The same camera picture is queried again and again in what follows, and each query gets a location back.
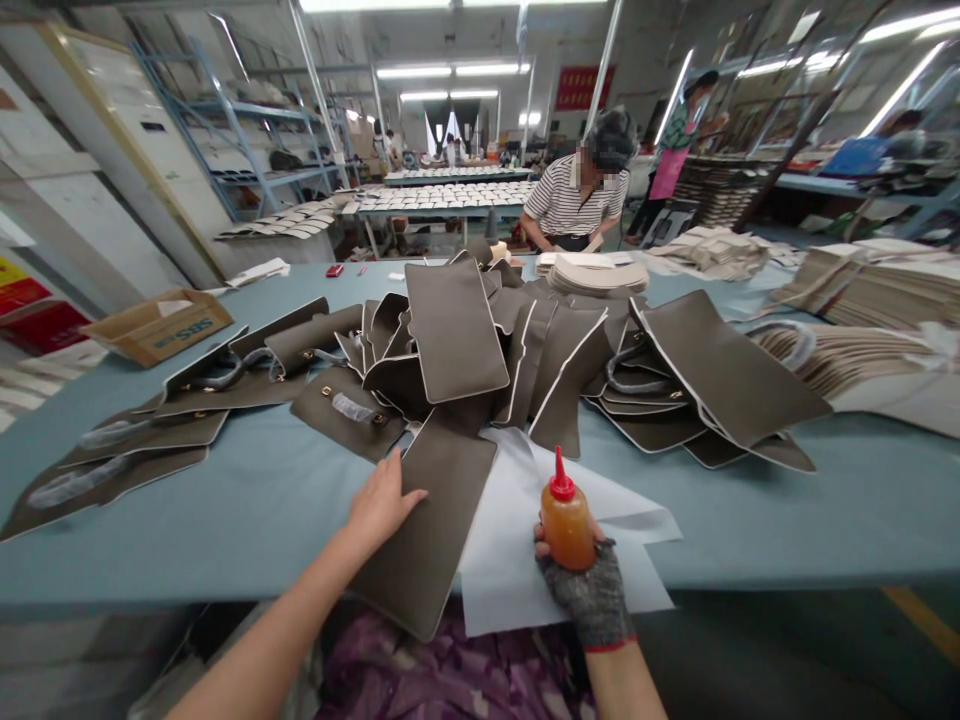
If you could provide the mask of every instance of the red nozzle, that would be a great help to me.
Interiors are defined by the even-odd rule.
[[[550,494],[560,502],[570,502],[577,494],[573,480],[563,471],[563,455],[560,446],[557,446],[557,474],[550,478]]]

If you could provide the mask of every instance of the hand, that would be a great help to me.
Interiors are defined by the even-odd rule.
[[[635,640],[636,633],[623,595],[615,543],[607,539],[592,516],[590,529],[597,561],[586,572],[570,572],[554,562],[550,546],[544,542],[543,525],[533,530],[534,550],[550,594],[573,621],[584,652],[607,652]]]
[[[426,490],[401,493],[400,450],[394,449],[390,457],[377,464],[350,504],[346,529],[370,552],[383,545],[427,497]]]

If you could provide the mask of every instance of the worker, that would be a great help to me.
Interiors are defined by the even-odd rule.
[[[705,72],[678,98],[657,147],[657,158],[650,173],[650,184],[643,205],[627,229],[626,241],[630,245],[640,244],[667,200],[673,197],[680,171],[693,144],[701,138],[718,134],[726,127],[729,119],[726,113],[703,128],[702,132],[699,127],[700,109],[709,101],[719,81],[720,75],[715,70]]]
[[[454,138],[453,133],[447,133],[447,144],[444,147],[447,167],[461,167],[463,165],[463,148],[460,138]]]
[[[393,130],[387,130],[387,156],[390,158],[391,170],[403,170],[403,140],[397,137]]]
[[[354,497],[346,526],[168,720],[278,717],[340,594],[424,501],[430,502],[424,490],[402,494],[400,451],[394,450]],[[462,615],[448,607],[436,637],[421,645],[367,611],[345,628],[327,658],[317,719],[595,717],[597,711],[603,718],[666,718],[627,614],[613,542],[595,522],[592,528],[597,561],[585,573],[550,559],[542,526],[531,538],[578,644],[567,643],[559,626],[467,640]],[[574,652],[583,653],[592,692],[574,682],[571,668],[581,660]]]
[[[876,137],[890,139],[899,133],[916,130],[921,122],[923,122],[922,110],[904,110],[877,130]]]
[[[581,252],[620,222],[636,152],[622,106],[601,113],[580,148],[550,163],[527,198],[520,227],[539,252]]]
[[[373,154],[380,163],[380,176],[385,178],[390,172],[390,154],[379,118],[373,123]]]

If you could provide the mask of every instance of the purple floral clothing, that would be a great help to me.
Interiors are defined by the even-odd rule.
[[[556,627],[468,638],[448,606],[426,645],[367,612],[354,620],[324,667],[316,720],[595,718],[576,689],[570,651]]]

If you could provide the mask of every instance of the shelving rack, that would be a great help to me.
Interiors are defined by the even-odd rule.
[[[317,142],[314,129],[323,129],[323,131],[327,133],[336,132],[336,130],[325,127],[320,118],[308,109],[304,104],[299,90],[296,87],[288,89],[297,98],[298,107],[296,108],[277,108],[231,100],[226,96],[223,84],[213,72],[203,47],[194,38],[190,38],[189,42],[193,48],[192,54],[150,55],[145,53],[138,43],[131,43],[130,47],[143,67],[147,77],[150,78],[151,83],[153,83],[156,88],[160,98],[163,100],[167,111],[177,123],[180,132],[187,141],[187,145],[199,161],[200,166],[204,169],[210,185],[223,202],[224,207],[234,222],[242,222],[245,218],[241,216],[240,209],[231,201],[230,195],[227,193],[227,188],[258,186],[260,188],[260,195],[257,217],[261,217],[265,209],[272,213],[282,210],[282,206],[277,200],[274,189],[283,185],[291,185],[301,202],[306,200],[306,196],[303,193],[303,185],[309,181],[319,183],[327,195],[332,194],[333,186],[331,185],[330,176],[333,175],[336,177],[339,168],[336,165],[322,164],[320,145]],[[156,68],[157,64],[174,62],[190,63],[200,68],[209,82],[210,87],[213,88],[216,94],[216,101],[190,102],[174,94],[160,79],[160,74]],[[354,152],[350,144],[350,133],[346,130],[345,121],[339,117],[339,114],[339,109],[334,106],[333,113],[331,114],[331,123],[338,125],[341,129],[345,153],[348,157],[352,158],[354,157]],[[249,173],[230,173],[212,170],[207,162],[206,156],[190,132],[187,118],[191,118],[200,127],[215,134],[230,147],[238,150],[250,164],[251,171]],[[235,137],[231,138],[223,132],[223,130],[216,127],[211,122],[212,118],[226,118],[229,128]],[[265,169],[261,161],[257,159],[250,145],[247,131],[240,123],[241,118],[262,122],[271,139],[280,150],[285,150],[286,148],[283,144],[279,126],[283,124],[286,128],[289,128],[291,125],[302,128],[309,140],[309,147],[313,150],[314,157],[317,158],[318,166],[311,167],[310,165],[306,165],[302,169],[290,172],[274,172]],[[350,161],[347,163],[347,167],[353,171],[357,185],[359,186],[360,172],[357,164]]]

